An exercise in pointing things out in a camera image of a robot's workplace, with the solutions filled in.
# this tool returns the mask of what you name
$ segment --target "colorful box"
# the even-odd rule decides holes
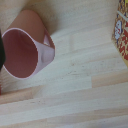
[[[119,0],[112,41],[128,66],[128,0]]]

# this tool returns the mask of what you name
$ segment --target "plastic cup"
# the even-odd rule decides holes
[[[54,59],[53,41],[34,11],[22,11],[2,38],[6,54],[4,67],[15,78],[30,78]]]

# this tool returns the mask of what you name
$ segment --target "cup rim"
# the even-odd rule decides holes
[[[37,49],[37,52],[38,52],[38,47],[37,47],[37,45],[36,45],[36,43],[35,43],[35,40],[34,40],[26,31],[24,31],[24,30],[21,29],[21,28],[10,28],[10,29],[6,30],[6,31],[2,34],[2,38],[5,36],[6,33],[8,33],[8,32],[11,31],[11,30],[19,30],[19,31],[24,32],[24,33],[32,40],[32,42],[34,43],[34,45],[35,45],[35,47],[36,47],[36,49]],[[25,77],[25,78],[19,78],[19,77],[16,77],[16,76],[12,75],[12,74],[6,69],[6,67],[5,67],[4,65],[3,65],[3,67],[4,67],[4,69],[5,69],[12,77],[14,77],[14,78],[16,78],[16,79],[19,79],[19,80],[28,79],[28,78],[30,78],[30,77],[33,75],[33,73],[35,72],[35,70],[34,70],[33,73],[32,73],[30,76]]]

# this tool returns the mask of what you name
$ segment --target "pink cup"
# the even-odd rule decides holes
[[[4,67],[15,78],[30,78],[54,59],[55,46],[34,11],[22,11],[2,37],[6,54]]]

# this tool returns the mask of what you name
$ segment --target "wooden floor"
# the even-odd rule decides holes
[[[128,128],[128,70],[111,42],[118,0],[0,0],[4,32],[35,10],[56,46],[32,79],[1,73],[0,128]]]

